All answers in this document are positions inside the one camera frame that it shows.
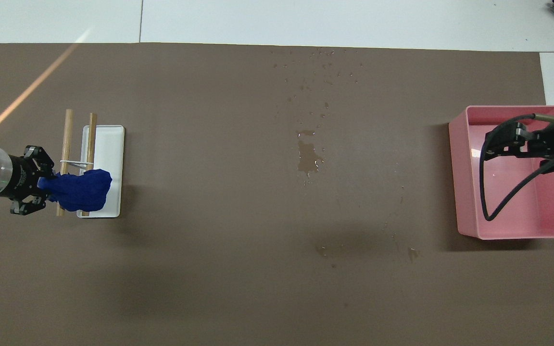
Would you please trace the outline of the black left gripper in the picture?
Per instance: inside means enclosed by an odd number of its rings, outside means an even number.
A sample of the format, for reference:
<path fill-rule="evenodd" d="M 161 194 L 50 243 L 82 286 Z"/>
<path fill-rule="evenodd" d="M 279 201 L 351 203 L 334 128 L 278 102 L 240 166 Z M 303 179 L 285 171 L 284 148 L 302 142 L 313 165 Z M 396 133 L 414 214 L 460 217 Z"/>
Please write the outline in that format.
<path fill-rule="evenodd" d="M 10 213 L 29 215 L 46 208 L 49 194 L 38 188 L 39 179 L 55 175 L 54 162 L 40 146 L 26 146 L 22 156 L 9 156 L 13 174 L 7 184 L 7 197 L 13 202 Z"/>

